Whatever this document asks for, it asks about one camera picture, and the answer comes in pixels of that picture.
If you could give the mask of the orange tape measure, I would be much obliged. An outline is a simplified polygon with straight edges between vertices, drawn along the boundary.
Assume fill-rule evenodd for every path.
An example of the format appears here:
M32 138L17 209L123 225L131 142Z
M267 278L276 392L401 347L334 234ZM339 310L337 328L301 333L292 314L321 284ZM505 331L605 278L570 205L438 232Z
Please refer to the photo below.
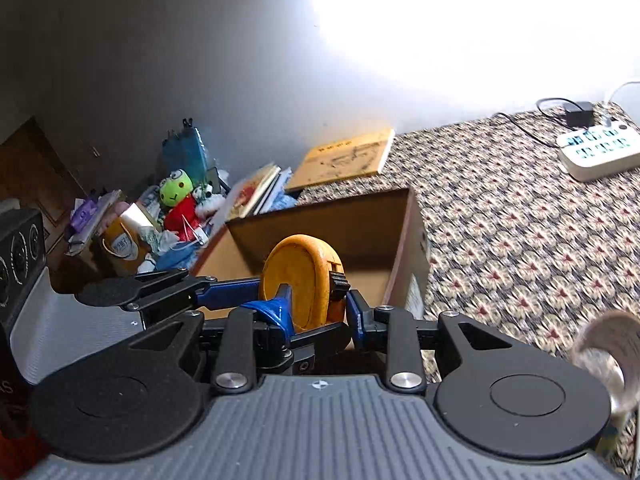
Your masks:
M350 285L340 257L324 240L296 234L273 248L262 268L259 298L273 298L281 284L292 289L295 333L344 321Z

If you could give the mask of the clear tape roll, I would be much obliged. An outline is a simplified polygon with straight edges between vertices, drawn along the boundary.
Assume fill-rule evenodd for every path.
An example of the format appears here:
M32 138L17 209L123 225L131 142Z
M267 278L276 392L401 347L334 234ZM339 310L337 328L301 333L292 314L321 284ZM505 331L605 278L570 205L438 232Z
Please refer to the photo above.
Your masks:
M639 318L610 311L584 326L570 348L570 362L598 378L614 415L639 404Z

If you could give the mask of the blue face mask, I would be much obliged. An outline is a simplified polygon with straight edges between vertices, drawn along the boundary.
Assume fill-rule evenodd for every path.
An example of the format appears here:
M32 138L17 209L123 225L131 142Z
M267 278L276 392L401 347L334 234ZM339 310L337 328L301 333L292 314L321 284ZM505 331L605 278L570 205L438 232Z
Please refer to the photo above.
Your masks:
M201 250L202 245L196 240L193 242L178 243L157 259L155 270L191 270L194 264L198 261L198 256L200 255Z

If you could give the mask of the orange paper bag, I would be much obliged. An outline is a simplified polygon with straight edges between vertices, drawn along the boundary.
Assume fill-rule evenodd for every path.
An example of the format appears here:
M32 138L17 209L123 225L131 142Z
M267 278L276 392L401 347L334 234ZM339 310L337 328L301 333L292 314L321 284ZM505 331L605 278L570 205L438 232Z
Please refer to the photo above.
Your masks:
M122 217L116 218L100 237L103 251L119 276L134 275L149 253L138 231Z

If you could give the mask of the brown cardboard box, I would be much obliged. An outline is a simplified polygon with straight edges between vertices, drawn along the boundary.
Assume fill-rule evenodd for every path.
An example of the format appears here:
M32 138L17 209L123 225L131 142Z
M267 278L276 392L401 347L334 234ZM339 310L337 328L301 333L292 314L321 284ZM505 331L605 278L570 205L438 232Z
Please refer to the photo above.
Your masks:
M410 188L329 200L228 222L193 272L218 281L254 278L250 299L270 299L280 284L293 293L296 333L346 318L333 298L336 274L371 307L424 313L430 244Z

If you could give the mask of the white panda plush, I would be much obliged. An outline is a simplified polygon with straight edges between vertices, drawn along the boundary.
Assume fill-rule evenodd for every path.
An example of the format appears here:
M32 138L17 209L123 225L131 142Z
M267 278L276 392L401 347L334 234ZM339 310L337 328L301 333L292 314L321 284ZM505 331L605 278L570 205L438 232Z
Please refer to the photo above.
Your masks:
M216 214L226 201L222 194L214 191L211 183L194 188L192 196L195 200L195 214L200 220L206 220Z

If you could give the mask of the book with red cover art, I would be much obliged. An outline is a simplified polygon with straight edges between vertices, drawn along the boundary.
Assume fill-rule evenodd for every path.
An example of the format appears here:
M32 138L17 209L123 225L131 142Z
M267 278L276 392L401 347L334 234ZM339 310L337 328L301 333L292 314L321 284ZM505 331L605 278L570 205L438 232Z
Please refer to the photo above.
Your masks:
M260 200L269 191L281 167L267 164L239 181L224 202L224 220L244 219L250 216Z

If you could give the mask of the green frog plush toy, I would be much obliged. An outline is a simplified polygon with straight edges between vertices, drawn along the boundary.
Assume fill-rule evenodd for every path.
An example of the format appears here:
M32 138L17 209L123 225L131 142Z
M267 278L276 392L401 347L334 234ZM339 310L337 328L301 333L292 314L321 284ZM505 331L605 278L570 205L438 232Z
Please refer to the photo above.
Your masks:
M168 177L160 182L160 203L166 214L163 227L174 232L182 242L193 242L194 231L200 226L195 213L196 200L193 196L193 183L182 170L172 170Z

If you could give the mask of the teal bag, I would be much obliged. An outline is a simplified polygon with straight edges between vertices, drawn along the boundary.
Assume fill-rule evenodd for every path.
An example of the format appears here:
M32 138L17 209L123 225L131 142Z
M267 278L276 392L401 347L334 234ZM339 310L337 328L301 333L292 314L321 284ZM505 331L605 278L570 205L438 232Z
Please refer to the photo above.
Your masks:
M183 118L180 131L167 131L162 143L162 157L167 171L182 169L192 182L206 181L206 148L192 118Z

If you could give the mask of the yellow flat book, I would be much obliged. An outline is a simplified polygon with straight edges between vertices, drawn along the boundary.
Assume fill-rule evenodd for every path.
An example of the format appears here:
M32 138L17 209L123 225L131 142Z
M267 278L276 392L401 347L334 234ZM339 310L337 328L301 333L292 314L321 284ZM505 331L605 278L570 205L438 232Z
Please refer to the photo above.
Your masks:
M390 154L396 132L386 129L312 148L304 157L286 190L379 174Z

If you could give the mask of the patterned tablecloth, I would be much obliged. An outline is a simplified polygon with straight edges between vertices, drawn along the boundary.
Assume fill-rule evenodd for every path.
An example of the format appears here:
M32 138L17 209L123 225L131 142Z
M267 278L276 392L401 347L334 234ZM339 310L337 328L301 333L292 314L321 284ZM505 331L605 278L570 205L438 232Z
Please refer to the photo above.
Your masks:
M299 199L411 188L431 244L425 316L459 310L564 356L591 320L639 310L639 174L575 181L560 132L525 112L403 133L380 174Z

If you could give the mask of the brown wooden door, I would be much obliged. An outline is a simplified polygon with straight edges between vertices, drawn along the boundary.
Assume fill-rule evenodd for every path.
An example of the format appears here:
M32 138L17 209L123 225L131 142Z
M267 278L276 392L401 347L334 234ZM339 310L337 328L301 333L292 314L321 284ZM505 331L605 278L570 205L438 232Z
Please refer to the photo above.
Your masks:
M85 195L35 118L1 143L1 198L42 214L47 251L62 240L76 198Z

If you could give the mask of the black power adapter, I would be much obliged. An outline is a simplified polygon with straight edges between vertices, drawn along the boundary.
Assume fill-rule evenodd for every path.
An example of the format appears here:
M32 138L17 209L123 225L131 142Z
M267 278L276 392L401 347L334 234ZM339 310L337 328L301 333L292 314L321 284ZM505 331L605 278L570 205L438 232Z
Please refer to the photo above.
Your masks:
M565 101L563 110L568 128L590 128L594 125L594 109L591 102Z

